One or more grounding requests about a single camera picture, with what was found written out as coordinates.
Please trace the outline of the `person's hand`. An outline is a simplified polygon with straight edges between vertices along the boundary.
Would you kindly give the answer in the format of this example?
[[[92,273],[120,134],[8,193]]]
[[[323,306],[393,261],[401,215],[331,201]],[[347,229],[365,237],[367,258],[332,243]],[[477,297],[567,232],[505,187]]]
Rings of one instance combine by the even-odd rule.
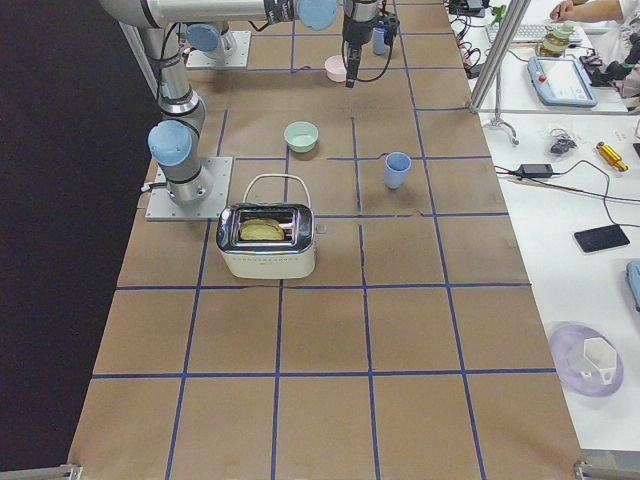
[[[549,13],[549,19],[553,22],[573,21],[575,17],[575,5],[572,0],[559,2]]]

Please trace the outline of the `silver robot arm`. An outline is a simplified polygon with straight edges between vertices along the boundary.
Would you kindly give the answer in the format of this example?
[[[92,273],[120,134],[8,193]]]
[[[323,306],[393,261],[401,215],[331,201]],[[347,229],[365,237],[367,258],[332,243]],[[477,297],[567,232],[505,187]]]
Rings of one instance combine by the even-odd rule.
[[[347,50],[335,28],[324,34],[313,33],[299,23],[262,32],[221,31],[213,25],[197,24],[187,28],[183,59],[190,71],[321,71],[329,80],[343,83]]]
[[[146,57],[141,66],[154,76],[151,89],[162,114],[148,135],[148,146],[164,174],[165,196],[179,208],[200,207],[208,200],[224,206],[229,190],[221,171],[225,162],[197,154],[206,106],[187,77],[185,44],[223,60],[235,48],[231,21],[269,27],[299,20],[312,30],[324,30],[341,15],[346,85],[353,87],[360,80],[362,48],[374,29],[384,29],[391,45],[400,25],[383,1],[104,1],[101,6],[140,36]]]

